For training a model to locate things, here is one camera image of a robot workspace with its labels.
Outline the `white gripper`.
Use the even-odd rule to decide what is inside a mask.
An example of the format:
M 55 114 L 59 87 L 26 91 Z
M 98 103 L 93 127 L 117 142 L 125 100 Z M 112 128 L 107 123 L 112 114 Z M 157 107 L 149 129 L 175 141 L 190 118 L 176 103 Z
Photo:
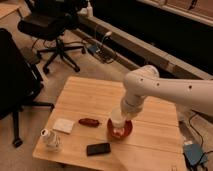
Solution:
M 121 115 L 127 120 L 130 121 L 135 118 L 143 109 L 144 101 L 139 101 L 138 104 L 131 104 L 125 99 L 121 100 Z

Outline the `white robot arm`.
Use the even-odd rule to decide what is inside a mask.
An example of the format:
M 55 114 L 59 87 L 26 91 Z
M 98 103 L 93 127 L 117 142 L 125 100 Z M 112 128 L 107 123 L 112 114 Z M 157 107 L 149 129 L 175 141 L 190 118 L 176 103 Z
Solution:
M 213 117 L 213 80 L 160 78 L 158 70 L 145 65 L 126 74 L 122 114 L 127 120 L 142 109 L 147 96 L 161 98 Z

